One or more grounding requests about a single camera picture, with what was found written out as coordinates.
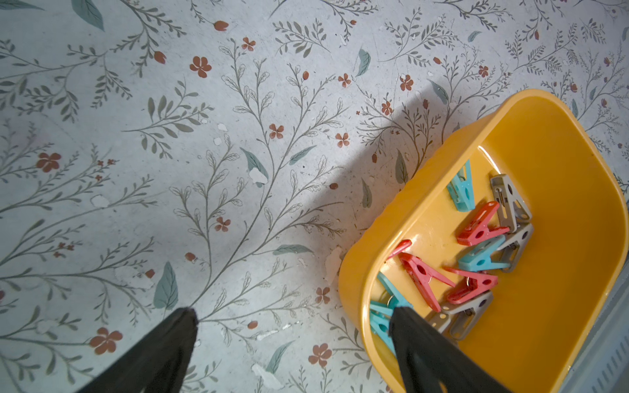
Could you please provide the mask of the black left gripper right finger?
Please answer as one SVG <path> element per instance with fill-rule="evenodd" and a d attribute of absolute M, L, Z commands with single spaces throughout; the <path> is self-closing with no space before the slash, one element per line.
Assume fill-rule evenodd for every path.
<path fill-rule="evenodd" d="M 390 321 L 396 359 L 407 392 L 507 392 L 409 307 Z"/>

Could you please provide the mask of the teal clothespin lone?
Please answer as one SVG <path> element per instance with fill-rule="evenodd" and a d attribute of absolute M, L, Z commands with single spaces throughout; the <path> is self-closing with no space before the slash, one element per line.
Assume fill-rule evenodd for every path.
<path fill-rule="evenodd" d="M 475 197 L 473 190 L 473 177 L 471 162 L 467 160 L 464 166 L 455 174 L 447 184 L 447 191 L 459 212 L 470 212 L 475 209 Z"/>

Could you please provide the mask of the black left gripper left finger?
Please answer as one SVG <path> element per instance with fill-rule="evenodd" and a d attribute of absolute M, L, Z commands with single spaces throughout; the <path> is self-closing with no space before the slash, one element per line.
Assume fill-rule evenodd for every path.
<path fill-rule="evenodd" d="M 179 392 L 198 335 L 193 308 L 178 308 L 81 392 Z"/>

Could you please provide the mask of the red clothespin top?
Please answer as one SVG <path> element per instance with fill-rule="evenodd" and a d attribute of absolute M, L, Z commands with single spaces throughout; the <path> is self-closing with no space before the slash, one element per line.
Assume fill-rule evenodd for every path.
<path fill-rule="evenodd" d="M 391 254 L 386 258 L 386 260 L 391 260 L 392 258 L 400 255 L 402 252 L 405 252 L 413 245 L 413 242 L 410 239 L 404 239 L 397 244 L 397 246 L 393 249 Z"/>

